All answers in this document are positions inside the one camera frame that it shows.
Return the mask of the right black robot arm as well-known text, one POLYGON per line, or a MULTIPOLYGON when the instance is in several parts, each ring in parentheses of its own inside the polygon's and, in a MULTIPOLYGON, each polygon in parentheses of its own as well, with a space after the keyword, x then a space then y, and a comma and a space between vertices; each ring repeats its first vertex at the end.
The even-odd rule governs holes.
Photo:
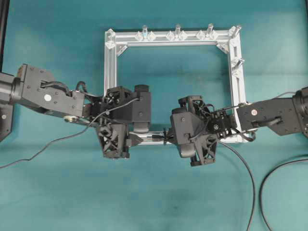
POLYGON ((170 116, 171 128, 164 141, 176 145, 182 158, 196 167, 215 162, 219 140, 239 135, 246 141, 256 138, 256 130, 268 127, 280 136, 308 134, 308 89, 298 90, 291 98, 209 110, 200 95, 179 99, 180 107, 170 116))

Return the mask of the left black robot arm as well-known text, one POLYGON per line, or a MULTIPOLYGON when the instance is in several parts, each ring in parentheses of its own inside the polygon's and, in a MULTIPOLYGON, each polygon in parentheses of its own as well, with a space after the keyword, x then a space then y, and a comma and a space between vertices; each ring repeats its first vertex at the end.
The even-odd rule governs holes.
POLYGON ((13 128, 16 104, 37 113, 63 118, 70 123, 95 128, 106 158, 129 158, 129 148, 141 143, 140 134, 151 123, 151 94, 146 85, 134 91, 108 89, 104 96, 89 93, 83 81, 75 89, 54 79, 43 69, 23 64, 17 75, 0 75, 0 137, 13 128))

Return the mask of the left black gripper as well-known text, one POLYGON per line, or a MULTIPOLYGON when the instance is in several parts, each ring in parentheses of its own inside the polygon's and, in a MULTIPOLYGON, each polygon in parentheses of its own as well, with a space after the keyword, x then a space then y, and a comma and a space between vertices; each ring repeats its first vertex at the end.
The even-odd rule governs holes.
POLYGON ((106 113, 101 115, 96 132, 105 158, 129 158, 128 147, 142 143, 138 135, 128 135, 128 126, 116 121, 113 115, 117 110, 112 109, 124 105, 130 94, 131 91, 124 87, 115 87, 108 89, 102 98, 100 112, 106 113))

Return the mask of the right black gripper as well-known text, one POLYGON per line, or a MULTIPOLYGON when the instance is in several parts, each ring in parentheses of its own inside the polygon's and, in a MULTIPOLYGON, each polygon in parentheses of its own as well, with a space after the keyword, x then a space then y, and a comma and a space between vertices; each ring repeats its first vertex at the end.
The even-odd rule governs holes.
MULTIPOLYGON (((194 143, 195 155, 190 158, 190 165, 197 167, 206 164, 212 164, 216 160, 216 148, 218 138, 208 130, 208 125, 212 119, 209 109, 205 106, 202 96, 187 96, 179 99, 180 108, 194 113, 205 121, 205 128, 195 137, 191 138, 194 143)), ((167 132, 167 141, 171 144, 177 144, 177 138, 173 128, 167 132)))

